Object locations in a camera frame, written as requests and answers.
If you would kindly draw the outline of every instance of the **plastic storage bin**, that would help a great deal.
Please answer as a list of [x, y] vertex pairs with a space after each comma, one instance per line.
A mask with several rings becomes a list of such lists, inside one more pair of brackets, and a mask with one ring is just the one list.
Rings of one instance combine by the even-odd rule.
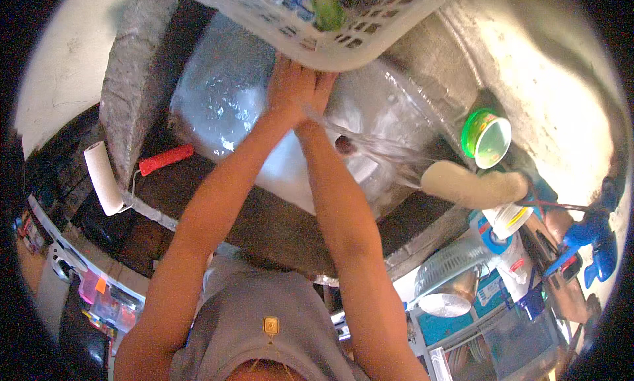
[[374, 60], [446, 0], [374, 0], [346, 9], [344, 25], [320, 31], [310, 0], [197, 0], [253, 32], [299, 63], [324, 71]]

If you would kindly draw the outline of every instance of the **forearm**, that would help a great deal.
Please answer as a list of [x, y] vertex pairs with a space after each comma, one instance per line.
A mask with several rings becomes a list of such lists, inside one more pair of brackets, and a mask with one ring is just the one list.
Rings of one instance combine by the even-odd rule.
[[229, 233], [262, 164], [290, 128], [262, 115], [235, 152], [198, 187], [183, 212], [172, 246], [195, 247], [206, 259]]
[[308, 164], [317, 219], [335, 265], [359, 256], [382, 258], [372, 210], [323, 128], [307, 123], [296, 134]]
[[425, 379], [408, 346], [405, 312], [385, 271], [376, 221], [361, 188], [321, 127], [304, 124], [296, 134], [321, 232], [337, 267], [355, 360], [372, 379]]
[[185, 343], [206, 260], [228, 234], [262, 164], [289, 129], [262, 115], [235, 152], [198, 187], [150, 281], [143, 316], [121, 344], [117, 374], [140, 380], [166, 377], [169, 366], [159, 365], [157, 358], [171, 360]]

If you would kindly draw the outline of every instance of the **necklace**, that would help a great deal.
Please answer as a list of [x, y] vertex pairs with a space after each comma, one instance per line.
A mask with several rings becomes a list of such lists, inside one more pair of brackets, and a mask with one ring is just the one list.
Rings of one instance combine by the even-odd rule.
[[[276, 335], [280, 334], [280, 319], [276, 316], [265, 316], [262, 319], [262, 331], [264, 332], [264, 334], [269, 336], [269, 345], [271, 345], [275, 352], [278, 354], [278, 357], [280, 358], [280, 363], [282, 366], [284, 366], [284, 370], [286, 370], [286, 373], [289, 375], [291, 381], [294, 381], [295, 378], [290, 373], [289, 368], [284, 364], [284, 362], [281, 361], [281, 353], [273, 343], [273, 338]], [[256, 361], [253, 362], [253, 364], [251, 365], [251, 372], [253, 372], [253, 370], [256, 368], [259, 361], [260, 358], [256, 359]]]

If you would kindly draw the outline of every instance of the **gray shirt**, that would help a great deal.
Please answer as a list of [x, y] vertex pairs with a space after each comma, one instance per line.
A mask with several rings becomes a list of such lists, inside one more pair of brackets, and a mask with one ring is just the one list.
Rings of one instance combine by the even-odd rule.
[[[277, 317], [280, 325], [272, 345], [263, 331], [268, 316]], [[292, 271], [265, 271], [215, 256], [187, 344], [172, 359], [170, 379], [224, 380], [257, 358], [283, 363], [307, 381], [369, 380], [344, 354], [308, 280]]]

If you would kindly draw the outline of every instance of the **person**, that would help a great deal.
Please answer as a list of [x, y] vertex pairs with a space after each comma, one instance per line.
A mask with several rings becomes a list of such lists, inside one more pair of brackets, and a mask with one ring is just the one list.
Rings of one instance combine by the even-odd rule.
[[[403, 305], [385, 271], [365, 196], [324, 129], [304, 113], [306, 107], [323, 113], [336, 77], [278, 54], [267, 110], [187, 204], [150, 281], [143, 315], [121, 342], [115, 379], [429, 379], [408, 345]], [[208, 268], [262, 164], [291, 129], [339, 275], [354, 361], [304, 276], [222, 256], [213, 256]]]

